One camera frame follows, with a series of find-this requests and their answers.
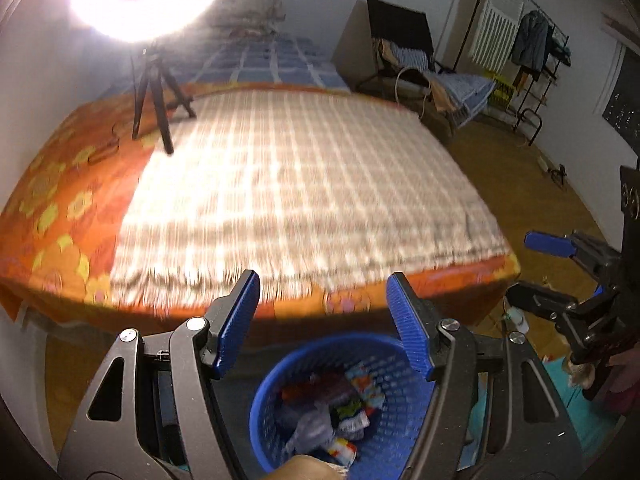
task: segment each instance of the screw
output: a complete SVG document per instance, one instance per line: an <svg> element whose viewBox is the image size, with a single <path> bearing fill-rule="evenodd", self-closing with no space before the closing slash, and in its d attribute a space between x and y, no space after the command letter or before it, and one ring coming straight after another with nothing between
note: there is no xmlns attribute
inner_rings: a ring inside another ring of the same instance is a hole
<svg viewBox="0 0 640 480"><path fill-rule="evenodd" d="M123 330L122 332L120 332L120 340L124 341L125 343L133 341L137 337L138 337L138 332L136 332L132 328L127 328L126 330Z"/></svg>
<svg viewBox="0 0 640 480"><path fill-rule="evenodd" d="M457 320L455 319L451 319L450 317L447 317L447 319L443 319L440 322L440 326L443 327L443 329L447 330L448 332L455 332L457 329L460 328L460 323L457 322Z"/></svg>
<svg viewBox="0 0 640 480"><path fill-rule="evenodd" d="M203 317L192 317L187 321L187 328L197 332L198 330L202 330L206 324L207 320Z"/></svg>
<svg viewBox="0 0 640 480"><path fill-rule="evenodd" d="M511 332L509 334L509 341L516 343L516 345L522 345L527 340L522 332Z"/></svg>

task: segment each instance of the blue basket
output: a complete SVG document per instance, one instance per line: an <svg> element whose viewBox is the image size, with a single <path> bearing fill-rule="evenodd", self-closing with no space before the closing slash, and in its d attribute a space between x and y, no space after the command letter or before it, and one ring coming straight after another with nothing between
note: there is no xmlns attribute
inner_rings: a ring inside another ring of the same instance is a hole
<svg viewBox="0 0 640 480"><path fill-rule="evenodd" d="M415 372L394 338L352 333L313 341L280 361L264 379L249 416L254 453L266 472L290 457L284 446L290 434L281 434L274 420L280 391L310 372L343 370L363 362L386 396L380 416L373 417L365 440L355 442L358 458L350 480L395 480L400 477L424 421L433 383Z"/></svg>

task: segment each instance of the tripod leg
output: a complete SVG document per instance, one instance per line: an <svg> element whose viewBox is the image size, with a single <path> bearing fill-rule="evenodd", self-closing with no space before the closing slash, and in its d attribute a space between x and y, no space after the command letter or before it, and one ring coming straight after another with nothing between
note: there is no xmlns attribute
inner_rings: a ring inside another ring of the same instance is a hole
<svg viewBox="0 0 640 480"><path fill-rule="evenodd" d="M140 130L140 121L142 120L142 107L145 104L145 95L146 88L149 85L149 74L148 69L145 67L145 71L142 73L142 77L140 78L140 88L138 88L138 93L136 94L136 105L134 107L134 115L133 115L133 139L138 138L138 131Z"/></svg>
<svg viewBox="0 0 640 480"><path fill-rule="evenodd" d="M156 108L156 120L158 121L158 128L162 135L162 143L164 144L164 150L168 155L174 152L174 144L171 140L171 134L169 132L169 119L166 116L166 107L164 106L164 95L162 92L162 82L160 81L160 71L157 67L153 66L150 70L149 84L151 85L151 95L154 98L154 107Z"/></svg>
<svg viewBox="0 0 640 480"><path fill-rule="evenodd" d="M174 93L175 101L177 102L177 104L184 106L184 109L187 110L187 113L189 114L189 117L191 119L195 118L196 112L194 112L193 108L191 108L191 97L185 97L185 95L182 93L182 90L180 90L180 85L178 85L178 82L175 80L175 77L173 74L171 74L171 72L165 69L164 66L161 66L160 70L162 71L162 77L164 77L167 86Z"/></svg>

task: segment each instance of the checkered blanket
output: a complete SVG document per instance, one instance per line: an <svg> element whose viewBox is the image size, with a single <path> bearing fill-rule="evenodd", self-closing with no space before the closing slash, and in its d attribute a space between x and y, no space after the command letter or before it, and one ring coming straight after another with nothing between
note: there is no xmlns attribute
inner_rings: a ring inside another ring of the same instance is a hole
<svg viewBox="0 0 640 480"><path fill-rule="evenodd" d="M449 154L404 108L317 91L229 90L158 141L120 229L116 304L262 301L478 262L509 247Z"/></svg>
<svg viewBox="0 0 640 480"><path fill-rule="evenodd" d="M285 83L349 91L322 51L285 34L222 39L207 29L165 46L164 64L178 83ZM142 67L136 69L140 75ZM133 92L131 75L118 78L101 98Z"/></svg>

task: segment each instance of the bed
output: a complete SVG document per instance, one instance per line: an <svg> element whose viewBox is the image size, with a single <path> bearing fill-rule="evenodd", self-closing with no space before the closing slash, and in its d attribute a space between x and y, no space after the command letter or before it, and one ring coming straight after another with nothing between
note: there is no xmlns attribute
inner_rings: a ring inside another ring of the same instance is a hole
<svg viewBox="0 0 640 480"><path fill-rule="evenodd" d="M15 187L0 216L11 316L24 302L60 324L172 330L252 267L262 280L252 330L266 344L283 336L261 323L386 319L395 270L473 324L519 273L495 218L416 115L351 94L311 41L196 30L167 46L165 63L198 113L172 117L173 156L146 104L131 139L123 78L57 127Z"/></svg>

